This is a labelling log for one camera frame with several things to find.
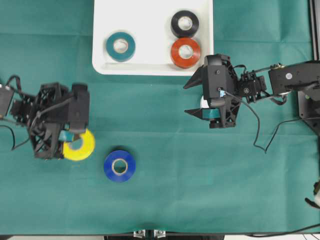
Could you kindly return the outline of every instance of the metal bracket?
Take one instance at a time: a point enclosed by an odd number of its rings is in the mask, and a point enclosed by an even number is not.
[[[146,230],[138,230],[138,231],[134,231],[133,232],[133,237],[134,238],[139,238],[139,239],[143,239],[146,237]]]
[[[160,239],[160,238],[165,238],[166,237],[166,231],[163,230],[153,230],[153,235],[155,238]]]

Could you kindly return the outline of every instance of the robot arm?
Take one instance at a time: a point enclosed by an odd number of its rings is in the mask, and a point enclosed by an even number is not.
[[[244,68],[240,77],[237,76],[235,68]],[[267,70],[272,93],[267,92],[264,76],[257,75]],[[184,89],[202,85],[203,98],[209,108],[190,109],[185,112],[209,121],[210,128],[235,127],[241,105],[239,99],[245,98],[248,104],[270,99],[277,105],[283,105],[290,92],[301,91],[310,100],[308,106],[311,106],[313,112],[309,110],[309,117],[320,117],[319,81],[320,61],[317,60],[289,66],[278,63],[259,70],[246,71],[244,65],[233,67],[229,56],[208,55],[204,59],[204,65],[198,68]]]

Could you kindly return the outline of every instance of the wire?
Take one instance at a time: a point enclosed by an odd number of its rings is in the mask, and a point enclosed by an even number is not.
[[[268,145],[265,148],[265,153],[267,153],[268,148],[270,147],[272,141],[274,140],[280,125],[285,124],[285,123],[291,123],[291,122],[298,122],[298,121],[306,121],[306,120],[320,120],[320,117],[307,117],[307,118],[298,118],[298,119],[292,119],[292,120],[286,120],[286,121],[282,121],[280,122],[274,129],[274,132],[272,134],[272,138],[269,141]]]
[[[246,105],[251,110],[251,112],[255,115],[255,117],[256,117],[256,119],[258,121],[258,127],[256,129],[256,135],[255,135],[255,139],[254,139],[254,142],[253,142],[253,146],[255,146],[258,149],[262,149],[264,151],[264,153],[267,153],[267,149],[266,148],[256,144],[257,141],[258,141],[259,133],[260,133],[260,118],[259,118],[258,114],[255,112],[255,110],[251,106],[249,106],[248,103],[246,103],[245,101],[242,101],[242,99],[240,99],[239,97],[234,96],[234,95],[232,95],[231,93],[229,93],[229,92],[227,92],[225,90],[224,90],[224,92],[225,92],[225,94],[227,94],[227,95],[233,97],[234,99],[236,99],[238,102],[241,102],[244,105]]]
[[[246,103],[245,101],[241,100],[239,97],[234,96],[234,95],[232,95],[231,93],[229,93],[229,92],[227,92],[225,90],[224,90],[224,92],[225,92],[225,94],[235,98],[237,101],[239,101],[239,102],[243,103],[244,105],[246,105],[251,110],[251,112],[255,115],[255,117],[256,117],[256,119],[258,121],[258,126],[257,126],[257,130],[256,130],[256,135],[255,135],[255,139],[254,139],[254,142],[253,142],[253,146],[255,146],[256,148],[262,149],[265,154],[267,154],[268,148],[270,147],[272,141],[274,140],[274,138],[275,138],[275,136],[276,136],[276,134],[277,134],[277,132],[279,130],[280,125],[285,124],[285,123],[297,122],[297,121],[320,120],[320,117],[307,117],[307,118],[298,118],[298,119],[282,121],[274,128],[272,137],[271,137],[269,143],[267,144],[266,148],[264,148],[264,147],[256,144],[257,141],[258,141],[258,138],[259,138],[259,134],[260,134],[260,118],[259,118],[258,114],[255,112],[255,110],[251,106],[249,106],[248,103]]]
[[[315,235],[311,234],[312,237],[314,237],[317,240],[320,240],[319,238],[317,238]]]
[[[320,227],[320,223],[315,224],[315,225],[311,225],[311,226],[306,226],[304,228],[300,228],[298,230],[294,230],[294,231],[284,231],[284,232],[280,232],[280,233],[274,233],[274,234],[267,234],[267,235],[247,235],[248,237],[253,237],[253,238],[267,238],[267,237],[277,237],[277,236],[284,236],[284,235],[288,235],[288,234],[296,234],[296,233],[301,233],[302,231],[305,230],[309,230],[309,229],[314,229]]]
[[[30,130],[29,130],[29,131],[31,132],[31,130],[35,127],[36,120],[39,119],[43,114],[45,114],[45,113],[47,113],[47,112],[50,112],[50,111],[52,111],[52,110],[54,110],[54,109],[63,107],[64,105],[70,103],[71,100],[73,99],[73,97],[74,97],[74,96],[71,96],[71,97],[69,97],[68,99],[64,100],[63,102],[57,103],[57,104],[55,104],[55,105],[52,105],[52,106],[48,107],[47,109],[45,109],[45,110],[43,110],[43,111],[38,111],[38,112],[36,113],[35,118],[33,119],[32,123],[31,123],[31,125],[30,125]]]
[[[11,135],[12,135],[12,142],[13,142],[11,150],[14,149],[14,147],[16,145],[16,137],[15,137],[15,133],[14,133],[13,129],[7,125],[0,125],[0,127],[7,128],[10,130]]]
[[[12,87],[10,85],[11,81],[15,79],[15,84],[16,84],[16,88],[15,89],[14,87]],[[8,81],[6,82],[5,84],[6,86],[10,87],[15,93],[19,94],[21,99],[24,99],[24,97],[29,97],[29,98],[34,98],[35,96],[33,95],[30,95],[28,93],[25,93],[22,91],[22,88],[21,88],[21,80],[20,80],[20,77],[18,75],[12,75],[11,77],[9,77]]]
[[[16,146],[16,137],[15,137],[14,130],[13,130],[11,127],[7,126],[7,125],[0,125],[0,127],[7,128],[7,129],[9,129],[10,132],[11,132],[11,135],[12,135],[12,148],[11,148],[11,151],[16,150],[17,148],[19,148],[19,147],[21,147],[22,145],[26,144],[26,143],[29,141],[29,139],[30,139],[30,138],[28,137],[26,140],[24,140],[23,142],[19,143],[19,144]]]

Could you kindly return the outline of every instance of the tape roll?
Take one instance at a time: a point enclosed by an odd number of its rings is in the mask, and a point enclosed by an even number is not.
[[[122,162],[125,167],[123,171],[116,170],[116,163]],[[105,175],[113,182],[122,183],[128,181],[136,171],[136,161],[127,151],[117,150],[111,152],[105,159],[103,165]]]
[[[199,19],[191,11],[178,11],[171,19],[171,31],[177,38],[192,38],[198,28]]]
[[[115,61],[125,62],[135,54],[136,43],[128,33],[116,32],[107,39],[106,51]]]
[[[94,135],[86,129],[85,133],[79,134],[79,138],[82,140],[82,145],[78,149],[73,149],[71,142],[63,142],[62,154],[66,159],[81,161],[93,153],[96,145]]]
[[[200,59],[201,49],[195,40],[188,37],[179,38],[171,47],[171,59],[180,68],[188,69]]]

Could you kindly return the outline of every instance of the black cable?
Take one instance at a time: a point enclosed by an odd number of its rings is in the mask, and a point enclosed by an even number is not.
[[[71,102],[71,100],[73,99],[74,96],[71,96],[69,97],[68,99],[64,100],[63,102],[60,102],[60,103],[57,103],[55,105],[52,105],[50,107],[48,107],[47,109],[43,110],[43,111],[38,111],[36,113],[36,116],[35,118],[33,119],[31,125],[30,125],[30,130],[32,130],[36,124],[36,120],[39,119],[43,114],[47,113],[47,112],[50,112],[54,109],[57,109],[57,108],[61,108],[63,107],[64,105],[68,104]]]
[[[15,133],[14,133],[13,129],[7,125],[0,125],[0,127],[7,128],[10,130],[11,135],[12,135],[12,142],[13,142],[11,150],[14,149],[14,147],[16,146],[16,137],[15,137]]]
[[[247,67],[244,64],[239,64],[237,66],[234,66],[233,69],[235,68],[243,68],[243,74],[245,74],[245,72],[247,71]]]
[[[314,237],[317,240],[320,240],[319,238],[317,238],[315,235],[311,234],[312,237]]]
[[[238,102],[241,102],[241,103],[243,103],[244,105],[246,105],[246,106],[251,110],[251,112],[255,115],[255,117],[256,117],[256,119],[257,119],[257,121],[258,121],[258,127],[257,127],[257,129],[256,129],[256,135],[255,135],[255,140],[254,140],[254,142],[253,142],[253,146],[255,146],[255,147],[258,148],[258,149],[262,149],[262,150],[264,151],[264,153],[267,153],[267,149],[265,149],[264,147],[256,144],[256,142],[258,141],[259,133],[260,133],[260,118],[259,118],[258,114],[255,112],[255,110],[254,110],[248,103],[246,103],[245,101],[242,101],[242,99],[240,99],[239,97],[234,96],[234,95],[232,95],[231,93],[229,93],[229,92],[227,92],[227,91],[225,91],[225,90],[223,90],[223,91],[225,92],[225,94],[233,97],[233,98],[236,99]]]
[[[265,153],[267,153],[267,150],[270,147],[270,144],[272,143],[272,141],[274,140],[274,138],[275,138],[275,136],[276,136],[281,124],[290,123],[290,122],[297,122],[297,121],[305,121],[305,120],[320,120],[320,117],[298,118],[298,119],[292,119],[292,120],[286,120],[286,121],[280,122],[274,129],[272,138],[271,138],[271,140],[269,141],[268,145],[265,148]]]
[[[284,232],[280,232],[280,233],[274,233],[274,234],[266,234],[266,235],[247,235],[248,237],[253,237],[253,238],[266,238],[266,237],[277,237],[277,236],[284,236],[284,235],[288,235],[288,234],[296,234],[296,233],[301,233],[305,230],[309,230],[309,229],[314,229],[320,227],[320,223],[315,224],[315,225],[311,225],[311,226],[306,226],[304,228],[300,228],[298,230],[294,230],[294,231],[284,231]]]
[[[287,99],[288,99],[286,95],[281,96],[281,98],[282,98],[282,101],[279,101],[279,100],[275,99],[274,97],[270,98],[270,100],[271,100],[273,103],[281,106],[281,105],[285,104],[285,103],[287,102]]]
[[[16,89],[10,85],[12,80],[15,80]],[[9,77],[9,79],[6,82],[5,85],[10,87],[15,93],[19,94],[21,99],[24,99],[25,97],[29,97],[29,98],[34,98],[35,97],[33,95],[30,95],[30,94],[25,93],[25,92],[22,91],[21,80],[20,80],[20,77],[18,75],[12,75],[11,77]]]
[[[12,135],[12,148],[11,148],[11,151],[16,150],[17,148],[19,148],[19,147],[21,147],[22,145],[26,144],[26,143],[29,141],[29,139],[30,139],[30,138],[28,137],[26,140],[24,140],[23,142],[19,143],[19,144],[16,146],[16,136],[15,136],[14,130],[13,130],[11,127],[7,126],[7,125],[0,125],[0,127],[7,128],[7,129],[9,129],[10,132],[11,132],[11,135]]]
[[[277,132],[279,130],[280,125],[285,124],[285,123],[290,123],[290,122],[297,122],[297,121],[320,120],[320,117],[307,117],[307,118],[298,118],[298,119],[282,121],[274,128],[271,140],[267,144],[266,148],[264,148],[264,147],[256,144],[257,140],[259,138],[259,134],[260,134],[260,118],[259,118],[258,114],[255,112],[255,110],[251,106],[249,106],[249,104],[247,104],[245,101],[242,101],[239,97],[234,96],[234,95],[232,95],[231,93],[229,93],[227,91],[224,91],[224,92],[225,92],[225,94],[235,98],[237,101],[239,101],[239,102],[243,103],[244,105],[246,105],[251,110],[251,112],[255,115],[255,117],[256,117],[256,119],[258,121],[258,127],[257,127],[257,130],[256,130],[256,135],[255,135],[255,140],[253,142],[253,146],[255,146],[256,148],[262,149],[265,154],[267,154],[268,148],[270,147],[272,141],[274,140],[274,138],[275,138],[275,136],[276,136],[276,134],[277,134]]]
[[[21,147],[22,145],[26,144],[27,142],[29,142],[30,137],[28,136],[28,138],[26,140],[24,140],[23,142],[19,143],[17,146],[13,147],[11,149],[11,151],[16,150],[17,148]]]

